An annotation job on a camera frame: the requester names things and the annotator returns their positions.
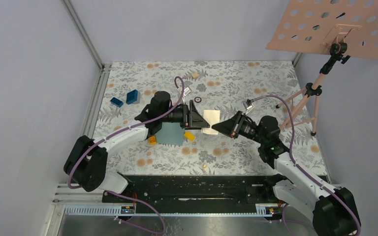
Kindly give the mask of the small orange lego brick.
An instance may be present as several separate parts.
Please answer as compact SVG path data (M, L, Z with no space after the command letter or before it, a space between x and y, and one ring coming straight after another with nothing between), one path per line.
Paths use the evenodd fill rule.
M148 142L149 142L150 145L155 145L155 144L157 144L157 139L156 139L155 136L151 136L151 137L148 138Z

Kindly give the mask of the tan lined letter paper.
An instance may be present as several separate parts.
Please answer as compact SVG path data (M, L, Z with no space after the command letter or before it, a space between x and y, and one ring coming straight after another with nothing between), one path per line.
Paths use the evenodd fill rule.
M220 122L220 110L204 110L203 117L210 125L209 128L202 128L201 132L207 135L218 135L218 131L214 130L212 126Z

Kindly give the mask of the yellow rectangular block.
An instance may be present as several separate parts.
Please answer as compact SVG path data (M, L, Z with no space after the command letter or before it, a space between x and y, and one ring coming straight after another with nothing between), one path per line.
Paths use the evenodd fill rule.
M195 139L195 136L192 133L187 132L187 131L184 133L184 137L190 141L193 141Z

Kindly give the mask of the aluminium frame post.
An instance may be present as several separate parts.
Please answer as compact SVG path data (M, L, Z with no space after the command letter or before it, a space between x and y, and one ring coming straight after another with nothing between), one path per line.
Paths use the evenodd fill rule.
M105 66L104 63L99 56L99 53L96 50L96 47L92 43L91 38L89 37L77 11L75 10L75 7L70 0L61 0L61 3L64 5L69 17L71 18L75 28L77 29L79 36L81 37L82 41L85 44L85 47L89 51L93 61L95 62L96 66L99 68L99 70L104 70Z

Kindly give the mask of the teal paper envelope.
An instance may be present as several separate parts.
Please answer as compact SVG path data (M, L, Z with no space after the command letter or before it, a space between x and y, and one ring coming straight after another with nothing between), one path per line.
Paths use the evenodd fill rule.
M156 134L159 144L182 146L185 130L179 123L164 122L160 131Z

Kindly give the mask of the floral patterned table mat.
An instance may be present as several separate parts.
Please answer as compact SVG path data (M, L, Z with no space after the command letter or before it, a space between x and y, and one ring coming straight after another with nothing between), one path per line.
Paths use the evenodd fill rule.
M191 74L197 72L198 79ZM287 117L286 107L276 108L278 98L287 98L300 87L290 61L180 61L115 62L107 80L94 138L129 126L154 94L163 90L176 101L179 92L174 78L180 76L191 89L188 99L201 97L197 110L220 110L227 120L244 109L242 102L259 97L249 116L259 121L274 116L279 122ZM126 104L126 95L140 92L137 104ZM110 103L116 97L124 104ZM134 143L108 160L107 169L124 175L247 175L271 176L275 170L258 156L258 144L244 137L207 135L194 130L193 141L184 139L182 146Z

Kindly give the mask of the small blue lego brick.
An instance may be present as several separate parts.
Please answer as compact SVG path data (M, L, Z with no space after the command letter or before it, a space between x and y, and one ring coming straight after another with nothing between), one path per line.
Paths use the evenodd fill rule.
M113 97L110 99L110 103L118 108L122 107L123 106L123 102L121 100L119 100L118 98L116 97Z

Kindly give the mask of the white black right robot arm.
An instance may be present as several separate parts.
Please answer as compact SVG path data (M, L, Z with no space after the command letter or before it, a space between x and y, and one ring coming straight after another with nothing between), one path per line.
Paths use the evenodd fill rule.
M238 111L232 118L212 125L212 129L231 138L243 136L260 144L259 157L279 172L263 188L262 195L271 203L278 199L295 208L311 222L319 236L359 234L361 224L353 194L336 188L309 173L291 155L280 140L275 117L264 116L259 123Z

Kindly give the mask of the large blue lego brick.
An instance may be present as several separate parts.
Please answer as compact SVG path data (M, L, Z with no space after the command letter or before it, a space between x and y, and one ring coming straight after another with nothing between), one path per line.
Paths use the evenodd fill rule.
M132 90L126 95L126 104L137 104L140 100L140 92L138 90Z

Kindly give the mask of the pink music stand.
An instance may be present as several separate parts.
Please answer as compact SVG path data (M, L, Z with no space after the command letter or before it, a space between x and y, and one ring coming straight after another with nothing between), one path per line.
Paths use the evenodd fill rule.
M302 99L280 126L293 127L311 98L319 109L322 82L337 62L378 59L378 0L292 0L266 49L328 55L316 80L298 91Z

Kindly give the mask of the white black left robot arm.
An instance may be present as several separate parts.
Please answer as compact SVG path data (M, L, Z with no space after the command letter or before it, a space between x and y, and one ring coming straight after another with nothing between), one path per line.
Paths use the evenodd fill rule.
M75 182L77 188L87 192L96 189L111 191L119 201L129 201L133 195L132 187L121 174L107 171L107 162L129 145L154 136L164 123L177 123L185 130L210 127L197 111L193 100L184 104L179 99L173 105L169 93L157 91L130 126L97 142L86 135L77 139L63 167L68 182Z

